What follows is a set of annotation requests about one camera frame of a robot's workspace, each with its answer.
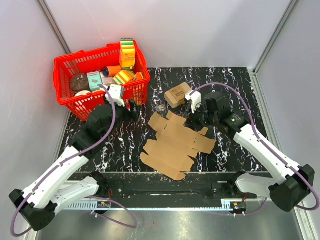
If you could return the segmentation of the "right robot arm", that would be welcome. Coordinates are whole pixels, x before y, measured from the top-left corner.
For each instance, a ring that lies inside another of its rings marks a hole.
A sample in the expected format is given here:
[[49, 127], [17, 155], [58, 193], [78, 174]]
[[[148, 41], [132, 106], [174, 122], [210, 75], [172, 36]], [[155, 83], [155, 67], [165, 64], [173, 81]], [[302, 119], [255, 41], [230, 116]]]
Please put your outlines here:
[[225, 96], [211, 92], [202, 97], [190, 90], [185, 95], [189, 106], [185, 127], [196, 132], [203, 127], [216, 127], [229, 139], [249, 151], [270, 173], [260, 177], [238, 173], [228, 184], [227, 192], [233, 198], [254, 194], [270, 198], [282, 211], [290, 212], [311, 194], [315, 170], [308, 164], [302, 166], [272, 145], [242, 112], [232, 112]]

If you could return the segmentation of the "brown cardboard box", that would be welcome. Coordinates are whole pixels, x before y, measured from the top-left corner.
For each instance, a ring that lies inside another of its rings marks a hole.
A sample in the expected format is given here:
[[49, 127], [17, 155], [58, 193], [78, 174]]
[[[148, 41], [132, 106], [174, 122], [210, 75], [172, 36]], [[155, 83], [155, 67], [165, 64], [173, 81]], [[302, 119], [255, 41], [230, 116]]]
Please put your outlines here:
[[147, 166], [174, 181], [186, 178], [198, 153], [211, 154], [216, 140], [206, 137], [208, 128], [199, 132], [184, 126], [186, 119], [169, 111], [166, 117], [155, 112], [148, 125], [156, 131], [156, 139], [148, 139], [140, 154]]

